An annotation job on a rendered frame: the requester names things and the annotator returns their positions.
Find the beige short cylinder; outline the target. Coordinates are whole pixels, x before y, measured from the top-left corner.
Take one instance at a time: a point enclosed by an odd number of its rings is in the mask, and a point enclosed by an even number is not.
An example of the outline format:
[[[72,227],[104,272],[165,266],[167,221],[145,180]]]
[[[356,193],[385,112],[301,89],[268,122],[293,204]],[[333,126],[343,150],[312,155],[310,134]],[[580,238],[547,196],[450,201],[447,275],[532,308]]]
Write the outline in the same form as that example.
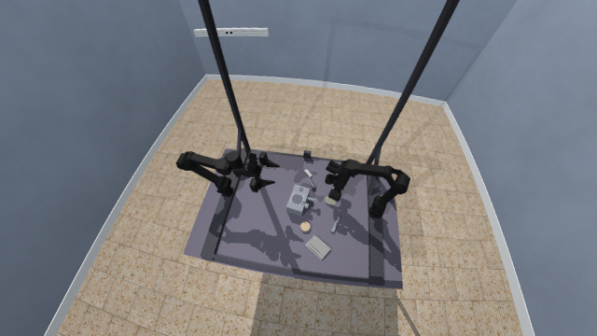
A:
[[[304,221],[300,224],[300,228],[302,231],[308,231],[310,229],[311,225],[309,222]]]

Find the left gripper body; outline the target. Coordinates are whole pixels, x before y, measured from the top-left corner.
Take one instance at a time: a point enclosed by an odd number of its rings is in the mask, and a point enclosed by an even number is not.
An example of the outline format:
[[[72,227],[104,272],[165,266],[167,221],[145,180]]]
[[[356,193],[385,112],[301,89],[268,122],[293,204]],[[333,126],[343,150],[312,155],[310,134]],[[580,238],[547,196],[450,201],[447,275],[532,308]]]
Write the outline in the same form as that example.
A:
[[[339,179],[339,176],[338,176],[338,178],[337,178],[336,181],[337,181],[336,186],[335,186],[334,189],[332,189],[329,192],[328,197],[338,202],[340,200],[340,197],[341,197],[341,190],[344,189],[344,187],[346,186],[346,184],[347,184],[348,181],[347,182],[341,181]]]

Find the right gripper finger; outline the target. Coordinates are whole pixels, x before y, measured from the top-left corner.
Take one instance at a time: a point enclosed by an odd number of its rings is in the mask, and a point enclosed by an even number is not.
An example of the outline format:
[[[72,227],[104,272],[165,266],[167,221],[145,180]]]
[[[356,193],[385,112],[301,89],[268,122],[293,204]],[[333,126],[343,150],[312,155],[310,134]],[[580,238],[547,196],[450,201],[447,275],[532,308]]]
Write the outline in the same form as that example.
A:
[[[258,186],[258,188],[259,188],[259,189],[261,189],[261,188],[263,188],[263,187],[265,187],[265,186],[268,186],[268,185],[270,185],[270,184],[274,184],[274,183],[275,183],[275,181],[272,181],[272,180],[265,180],[265,179],[261,179],[261,178],[259,178],[259,179],[257,180],[257,186]]]
[[[276,164],[276,163],[274,163],[274,162],[270,161],[270,160],[268,159],[268,156],[265,156],[265,159],[264,159],[264,161],[265,161],[265,163],[266,163],[266,166],[267,166],[267,167],[280,167],[280,165],[278,165],[278,164]]]

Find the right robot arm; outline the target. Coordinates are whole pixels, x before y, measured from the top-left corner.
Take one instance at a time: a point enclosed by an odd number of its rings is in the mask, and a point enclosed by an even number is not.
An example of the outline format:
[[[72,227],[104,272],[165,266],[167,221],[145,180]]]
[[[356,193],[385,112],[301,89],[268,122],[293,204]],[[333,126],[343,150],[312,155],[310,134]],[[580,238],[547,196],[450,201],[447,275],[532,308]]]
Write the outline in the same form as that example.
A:
[[[254,169],[256,167],[256,163],[258,164],[256,156],[257,154],[254,153],[249,154],[248,158],[250,160],[247,162],[248,166],[247,168],[245,168],[245,171],[250,174],[255,174]],[[245,163],[243,163],[238,151],[235,150],[231,151],[228,154],[225,154],[224,158],[213,159],[210,157],[196,154],[193,151],[187,151],[180,155],[179,159],[176,162],[176,165],[177,168],[181,170],[184,169],[185,171],[192,171],[215,183],[218,193],[223,193],[221,194],[222,196],[231,197],[234,188],[230,186],[231,179],[229,177],[226,177],[225,175],[230,175],[231,170],[236,176],[243,175],[243,166],[245,165]],[[202,166],[215,169],[218,173],[222,174],[223,176],[218,176]]]

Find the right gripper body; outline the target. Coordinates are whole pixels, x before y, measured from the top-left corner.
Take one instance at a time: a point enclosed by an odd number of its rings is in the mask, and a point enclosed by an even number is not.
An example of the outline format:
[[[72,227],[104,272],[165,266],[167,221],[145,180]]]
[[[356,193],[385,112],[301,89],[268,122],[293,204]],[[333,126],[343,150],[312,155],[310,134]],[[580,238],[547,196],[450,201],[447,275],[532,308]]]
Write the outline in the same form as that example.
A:
[[[260,161],[260,164],[258,165],[258,164],[256,163],[256,168],[255,168],[255,172],[256,172],[256,173],[255,173],[255,174],[250,174],[250,173],[248,173],[248,172],[246,172],[246,171],[245,171],[245,168],[247,168],[247,166],[248,166],[248,164],[247,164],[247,163],[246,163],[246,164],[243,166],[243,175],[246,175],[247,177],[249,177],[249,176],[252,176],[252,177],[254,177],[254,178],[252,178],[252,179],[251,179],[251,182],[250,182],[250,185],[249,185],[249,187],[251,188],[251,190],[252,190],[253,192],[258,192],[257,178],[259,178],[259,177],[260,177],[260,174],[261,174],[261,171],[262,171],[263,165],[266,165],[266,163],[265,163],[265,161],[264,161],[264,159],[265,159],[265,156],[267,156],[267,153],[266,153],[266,152],[261,152],[261,153],[260,153],[260,155],[259,155],[259,158],[258,158],[258,159],[259,159],[259,161]],[[258,168],[258,169],[257,169],[257,168]],[[259,170],[259,169],[260,169],[260,170]]]

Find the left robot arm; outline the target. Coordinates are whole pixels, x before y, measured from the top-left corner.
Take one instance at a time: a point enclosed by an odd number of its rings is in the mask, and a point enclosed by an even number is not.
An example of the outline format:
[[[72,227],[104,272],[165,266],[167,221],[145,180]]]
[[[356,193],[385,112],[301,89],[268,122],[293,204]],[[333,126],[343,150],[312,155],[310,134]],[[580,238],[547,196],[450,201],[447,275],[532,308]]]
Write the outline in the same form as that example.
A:
[[[342,161],[342,163],[339,165],[334,161],[330,161],[326,167],[326,170],[334,175],[327,174],[325,182],[328,185],[333,183],[334,187],[336,186],[336,180],[338,176],[343,182],[347,182],[349,180],[349,175],[372,175],[383,177],[385,180],[387,180],[391,188],[389,188],[382,196],[377,195],[377,197],[374,198],[372,206],[369,208],[369,215],[374,218],[381,218],[386,204],[389,203],[397,194],[401,195],[407,192],[410,183],[410,177],[408,175],[401,170],[394,169],[389,165],[380,166],[363,164],[355,160]],[[391,176],[392,173],[397,175],[396,181]],[[374,215],[372,214],[372,211]]]

